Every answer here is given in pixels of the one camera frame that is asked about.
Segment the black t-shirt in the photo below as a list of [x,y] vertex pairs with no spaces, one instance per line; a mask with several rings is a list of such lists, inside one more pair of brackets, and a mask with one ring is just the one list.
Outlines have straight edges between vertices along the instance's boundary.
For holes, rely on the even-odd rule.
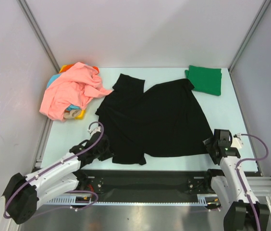
[[145,81],[121,74],[96,111],[117,164],[146,163],[152,157],[206,154],[209,123],[186,79],[144,90]]

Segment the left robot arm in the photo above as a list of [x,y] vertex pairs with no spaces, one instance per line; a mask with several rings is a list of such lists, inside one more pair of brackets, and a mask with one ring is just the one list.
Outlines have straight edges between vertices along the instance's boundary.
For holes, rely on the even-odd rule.
[[28,221],[46,202],[68,192],[92,192],[89,177],[81,169],[95,159],[112,158],[107,135],[96,132],[89,140],[73,146],[60,160],[49,167],[23,176],[13,175],[3,196],[6,200],[4,218],[16,224]]

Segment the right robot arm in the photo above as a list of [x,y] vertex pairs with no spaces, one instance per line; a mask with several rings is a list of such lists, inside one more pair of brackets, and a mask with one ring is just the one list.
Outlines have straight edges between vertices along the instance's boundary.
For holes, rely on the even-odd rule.
[[256,161],[256,158],[241,157],[241,136],[215,129],[213,136],[203,142],[213,163],[220,167],[208,170],[209,177],[204,179],[203,187],[209,193],[216,193],[224,209],[224,230],[242,231],[251,227],[255,231],[265,231],[270,211],[267,205],[259,202],[243,171],[242,163]]

